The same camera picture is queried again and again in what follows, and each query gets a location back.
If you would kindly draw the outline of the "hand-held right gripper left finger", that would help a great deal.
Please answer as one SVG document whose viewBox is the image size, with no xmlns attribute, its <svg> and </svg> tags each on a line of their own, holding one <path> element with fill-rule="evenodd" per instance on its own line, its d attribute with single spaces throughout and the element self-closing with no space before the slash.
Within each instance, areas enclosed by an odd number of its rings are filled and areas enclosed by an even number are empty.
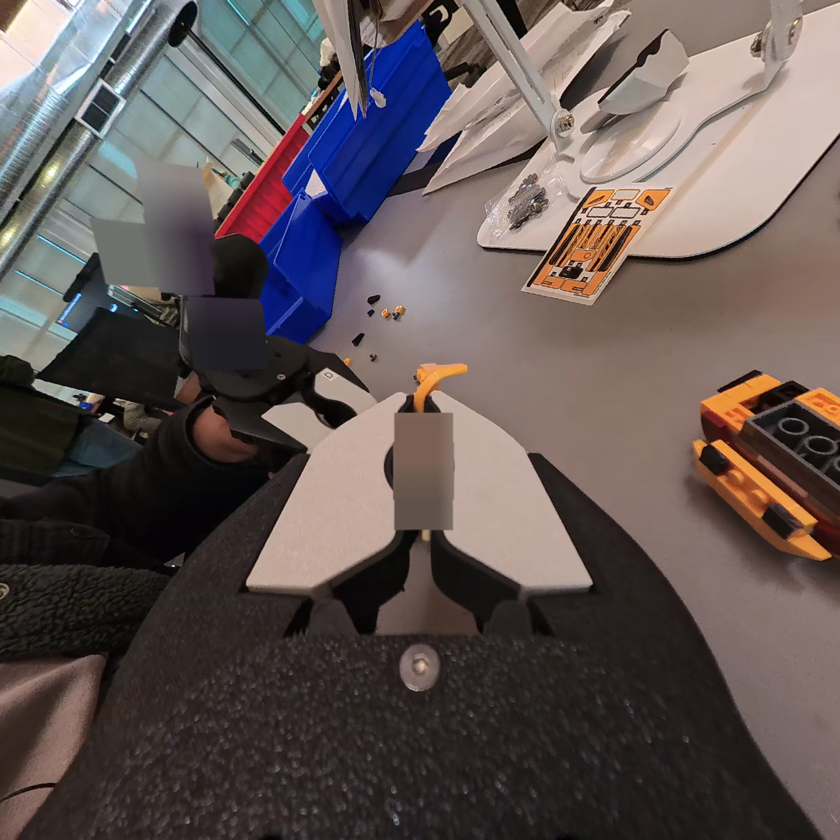
<svg viewBox="0 0 840 840">
<path fill-rule="evenodd" d="M 300 463 L 302 471 L 252 571 L 249 593 L 343 604 L 361 634 L 373 634 L 380 608 L 404 590 L 415 531 L 394 524 L 385 460 L 398 392 L 343 424 Z"/>
</svg>

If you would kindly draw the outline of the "red plastic bin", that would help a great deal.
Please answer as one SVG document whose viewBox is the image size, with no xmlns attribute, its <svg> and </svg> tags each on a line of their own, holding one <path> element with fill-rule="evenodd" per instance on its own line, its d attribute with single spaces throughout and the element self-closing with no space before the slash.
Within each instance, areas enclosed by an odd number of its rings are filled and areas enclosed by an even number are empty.
<svg viewBox="0 0 840 840">
<path fill-rule="evenodd" d="M 306 121 L 299 114 L 254 178 L 234 190 L 218 215 L 216 238 L 244 235 L 258 243 L 272 228 L 291 202 L 282 179 L 309 139 Z"/>
</svg>

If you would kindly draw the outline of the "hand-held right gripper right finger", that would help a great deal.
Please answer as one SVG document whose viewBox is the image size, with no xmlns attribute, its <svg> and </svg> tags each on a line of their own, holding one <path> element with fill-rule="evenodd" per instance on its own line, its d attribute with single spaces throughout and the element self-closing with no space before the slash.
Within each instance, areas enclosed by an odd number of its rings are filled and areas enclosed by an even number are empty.
<svg viewBox="0 0 840 840">
<path fill-rule="evenodd" d="M 427 399 L 453 420 L 453 527 L 432 531 L 436 587 L 482 629 L 499 604 L 584 595 L 593 579 L 529 453 L 452 396 Z"/>
</svg>

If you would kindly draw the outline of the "person's left hand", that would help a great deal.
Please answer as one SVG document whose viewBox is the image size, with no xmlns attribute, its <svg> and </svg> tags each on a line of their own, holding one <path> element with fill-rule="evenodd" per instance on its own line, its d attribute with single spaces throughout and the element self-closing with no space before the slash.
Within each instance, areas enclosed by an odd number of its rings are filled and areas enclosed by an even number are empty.
<svg viewBox="0 0 840 840">
<path fill-rule="evenodd" d="M 194 412 L 190 437 L 205 458 L 218 464 L 242 464 L 254 460 L 259 452 L 256 445 L 232 435 L 228 421 L 214 410 L 211 402 Z"/>
</svg>

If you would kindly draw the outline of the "orange black lego car section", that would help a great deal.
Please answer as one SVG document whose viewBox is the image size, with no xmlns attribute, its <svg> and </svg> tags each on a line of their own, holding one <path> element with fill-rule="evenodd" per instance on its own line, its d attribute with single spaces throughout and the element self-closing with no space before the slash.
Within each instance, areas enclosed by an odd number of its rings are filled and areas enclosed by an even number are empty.
<svg viewBox="0 0 840 840">
<path fill-rule="evenodd" d="M 839 558 L 839 397 L 750 371 L 700 403 L 697 474 L 777 550 Z"/>
</svg>

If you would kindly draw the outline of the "person's left forearm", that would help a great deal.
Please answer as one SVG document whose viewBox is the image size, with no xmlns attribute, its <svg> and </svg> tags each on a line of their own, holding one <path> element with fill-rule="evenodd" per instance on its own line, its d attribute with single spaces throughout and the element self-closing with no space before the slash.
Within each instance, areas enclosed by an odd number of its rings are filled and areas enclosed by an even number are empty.
<svg viewBox="0 0 840 840">
<path fill-rule="evenodd" d="M 2 565 L 162 572 L 177 555 L 194 551 L 270 475 L 258 457 L 224 465 L 196 449 L 194 412 L 208 403 L 164 420 L 130 460 L 2 500 Z"/>
</svg>

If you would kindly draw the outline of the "black studio lamp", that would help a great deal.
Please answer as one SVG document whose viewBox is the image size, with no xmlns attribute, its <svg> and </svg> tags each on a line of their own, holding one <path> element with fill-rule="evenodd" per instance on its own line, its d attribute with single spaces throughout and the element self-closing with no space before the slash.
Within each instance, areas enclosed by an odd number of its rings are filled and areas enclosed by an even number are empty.
<svg viewBox="0 0 840 840">
<path fill-rule="evenodd" d="M 173 11 L 166 42 L 169 47 L 177 48 L 191 34 L 197 19 L 198 8 L 195 1 L 167 2 Z"/>
</svg>

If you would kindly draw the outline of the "black laptop screen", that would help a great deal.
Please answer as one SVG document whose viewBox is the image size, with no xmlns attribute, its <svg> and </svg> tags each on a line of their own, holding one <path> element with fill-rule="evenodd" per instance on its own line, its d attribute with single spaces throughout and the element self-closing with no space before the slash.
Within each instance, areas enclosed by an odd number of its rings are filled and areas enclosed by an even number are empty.
<svg viewBox="0 0 840 840">
<path fill-rule="evenodd" d="M 75 339 L 42 371 L 42 382 L 175 411 L 179 332 L 97 309 Z"/>
</svg>

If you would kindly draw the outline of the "crumpled white paper bag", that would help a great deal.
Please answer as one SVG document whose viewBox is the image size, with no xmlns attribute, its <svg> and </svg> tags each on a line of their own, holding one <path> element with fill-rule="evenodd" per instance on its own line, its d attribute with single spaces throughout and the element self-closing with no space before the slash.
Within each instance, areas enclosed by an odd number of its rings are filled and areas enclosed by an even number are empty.
<svg viewBox="0 0 840 840">
<path fill-rule="evenodd" d="M 604 45 L 617 38 L 631 11 L 600 2 L 576 11 L 558 3 L 521 39 L 551 96 L 553 111 L 574 77 Z M 458 85 L 417 148 L 428 151 L 458 135 L 423 189 L 428 195 L 505 163 L 549 138 L 501 63 L 467 88 Z"/>
</svg>

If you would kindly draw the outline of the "computer monitor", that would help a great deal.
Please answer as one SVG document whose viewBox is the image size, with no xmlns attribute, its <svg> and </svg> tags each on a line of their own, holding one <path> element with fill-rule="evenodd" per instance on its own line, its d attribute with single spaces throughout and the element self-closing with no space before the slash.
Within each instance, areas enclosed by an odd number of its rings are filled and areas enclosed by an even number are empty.
<svg viewBox="0 0 840 840">
<path fill-rule="evenodd" d="M 104 281 L 99 253 L 91 254 L 62 300 L 65 306 L 56 323 L 74 333 L 81 331 L 99 308 L 114 311 L 117 304 L 110 297 L 109 286 Z"/>
</svg>

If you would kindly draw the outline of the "orange lego wheel arch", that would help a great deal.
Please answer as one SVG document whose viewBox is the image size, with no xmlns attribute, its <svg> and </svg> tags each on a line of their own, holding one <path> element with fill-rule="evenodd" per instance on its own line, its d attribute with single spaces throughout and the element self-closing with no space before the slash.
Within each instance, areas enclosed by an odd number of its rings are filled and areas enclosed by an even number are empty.
<svg viewBox="0 0 840 840">
<path fill-rule="evenodd" d="M 465 363 L 437 364 L 424 363 L 416 370 L 416 390 L 413 395 L 413 410 L 415 413 L 425 413 L 425 403 L 428 396 L 439 389 L 441 382 L 452 376 L 465 375 L 469 367 Z"/>
</svg>

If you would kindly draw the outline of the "blue plastic bin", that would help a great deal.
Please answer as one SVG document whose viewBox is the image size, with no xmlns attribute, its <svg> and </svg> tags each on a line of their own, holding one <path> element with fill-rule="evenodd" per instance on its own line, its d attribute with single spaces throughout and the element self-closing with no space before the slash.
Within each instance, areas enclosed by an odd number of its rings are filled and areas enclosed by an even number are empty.
<svg viewBox="0 0 840 840">
<path fill-rule="evenodd" d="M 300 193 L 260 240 L 269 271 L 260 301 L 266 334 L 306 343 L 330 320 L 342 239 Z"/>
<path fill-rule="evenodd" d="M 366 224 L 414 158 L 450 95 L 427 33 L 415 22 L 394 44 L 367 56 L 378 108 L 354 118 L 345 95 L 335 101 L 291 163 L 282 181 L 297 196 L 313 175 L 322 189 L 310 196 L 335 224 Z"/>
</svg>

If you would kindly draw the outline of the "silver ventilation duct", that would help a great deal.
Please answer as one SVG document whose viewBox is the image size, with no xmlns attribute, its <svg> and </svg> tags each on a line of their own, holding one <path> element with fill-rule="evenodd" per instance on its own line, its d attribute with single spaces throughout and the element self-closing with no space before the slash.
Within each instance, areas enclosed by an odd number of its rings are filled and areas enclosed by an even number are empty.
<svg viewBox="0 0 840 840">
<path fill-rule="evenodd" d="M 22 2 L 2 25 L 2 223 L 41 218 L 168 48 L 167 2 Z"/>
</svg>

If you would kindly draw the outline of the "metal book stand bracket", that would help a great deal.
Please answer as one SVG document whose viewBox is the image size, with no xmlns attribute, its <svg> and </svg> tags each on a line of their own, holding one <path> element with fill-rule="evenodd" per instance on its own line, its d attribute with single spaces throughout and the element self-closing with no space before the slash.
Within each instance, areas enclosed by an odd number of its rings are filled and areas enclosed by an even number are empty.
<svg viewBox="0 0 840 840">
<path fill-rule="evenodd" d="M 764 28 L 754 36 L 749 48 L 753 58 L 759 58 L 766 69 L 785 63 L 796 49 L 802 33 L 802 1 L 769 1 L 770 17 Z"/>
</svg>

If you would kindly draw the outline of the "orange lego sticker sheet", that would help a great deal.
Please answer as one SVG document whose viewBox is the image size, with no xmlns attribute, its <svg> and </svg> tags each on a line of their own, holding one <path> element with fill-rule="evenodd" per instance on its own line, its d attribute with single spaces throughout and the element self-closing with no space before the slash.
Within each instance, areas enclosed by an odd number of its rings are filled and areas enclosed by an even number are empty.
<svg viewBox="0 0 840 840">
<path fill-rule="evenodd" d="M 521 291 L 591 306 L 664 215 L 675 192 L 672 185 L 592 187 Z"/>
</svg>

